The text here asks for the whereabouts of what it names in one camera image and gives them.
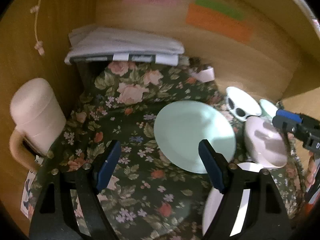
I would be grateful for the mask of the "person's right hand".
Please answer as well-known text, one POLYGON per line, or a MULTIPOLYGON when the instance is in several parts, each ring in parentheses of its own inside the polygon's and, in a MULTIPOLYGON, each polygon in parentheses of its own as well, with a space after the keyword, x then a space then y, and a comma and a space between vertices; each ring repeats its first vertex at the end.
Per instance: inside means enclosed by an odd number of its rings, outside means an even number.
POLYGON ((309 152, 310 158, 308 163, 308 169, 306 172, 305 185, 309 189, 315 183, 315 174, 317 171, 317 165, 315 164, 314 153, 309 152))

